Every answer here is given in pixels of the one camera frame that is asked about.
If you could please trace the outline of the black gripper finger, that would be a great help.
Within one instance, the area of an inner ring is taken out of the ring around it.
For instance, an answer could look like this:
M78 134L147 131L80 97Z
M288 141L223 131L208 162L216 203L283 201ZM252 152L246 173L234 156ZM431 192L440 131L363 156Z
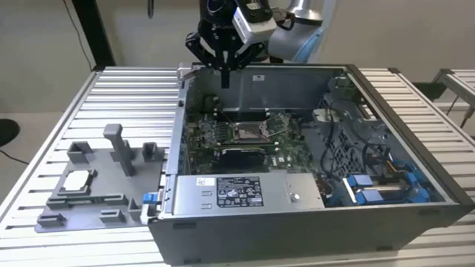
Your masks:
M238 49L234 47L228 50L227 62L226 62L226 88L230 87L230 73L235 70L242 70L247 67L251 61L256 58L260 52L264 50L264 43L259 42L247 46L243 52L238 53Z
M208 44L215 54L208 52L202 41ZM202 37L198 32L190 33L186 39L186 47L206 67L220 71L222 88L226 88L226 61L220 36L216 33L212 33L211 35Z

